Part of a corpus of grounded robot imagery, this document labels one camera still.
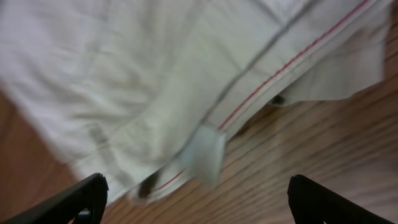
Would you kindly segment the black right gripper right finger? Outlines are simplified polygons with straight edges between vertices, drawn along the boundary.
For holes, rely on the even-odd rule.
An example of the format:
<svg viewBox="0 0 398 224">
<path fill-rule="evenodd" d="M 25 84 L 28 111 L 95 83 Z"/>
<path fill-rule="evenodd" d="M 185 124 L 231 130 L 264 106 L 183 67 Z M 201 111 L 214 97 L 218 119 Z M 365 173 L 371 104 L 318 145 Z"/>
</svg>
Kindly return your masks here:
<svg viewBox="0 0 398 224">
<path fill-rule="evenodd" d="M 301 174 L 290 178 L 287 195 L 296 224 L 393 224 Z"/>
</svg>

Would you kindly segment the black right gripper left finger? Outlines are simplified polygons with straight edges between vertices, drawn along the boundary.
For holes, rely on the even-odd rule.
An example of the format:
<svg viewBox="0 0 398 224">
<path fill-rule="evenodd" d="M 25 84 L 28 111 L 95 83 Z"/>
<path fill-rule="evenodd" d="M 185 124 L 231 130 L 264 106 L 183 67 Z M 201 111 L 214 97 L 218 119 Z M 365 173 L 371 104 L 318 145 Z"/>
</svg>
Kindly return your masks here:
<svg viewBox="0 0 398 224">
<path fill-rule="evenodd" d="M 100 224 L 108 190 L 105 176 L 95 173 L 3 224 Z"/>
</svg>

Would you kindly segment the beige khaki shorts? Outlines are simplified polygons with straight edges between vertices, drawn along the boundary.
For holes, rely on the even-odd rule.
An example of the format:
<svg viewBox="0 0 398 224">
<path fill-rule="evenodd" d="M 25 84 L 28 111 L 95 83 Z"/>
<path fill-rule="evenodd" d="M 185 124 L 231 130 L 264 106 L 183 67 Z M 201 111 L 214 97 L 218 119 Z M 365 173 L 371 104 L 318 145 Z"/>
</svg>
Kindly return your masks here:
<svg viewBox="0 0 398 224">
<path fill-rule="evenodd" d="M 1 2 L 1 86 L 80 179 L 109 202 L 192 177 L 281 97 L 342 100 L 383 79 L 391 1 Z"/>
</svg>

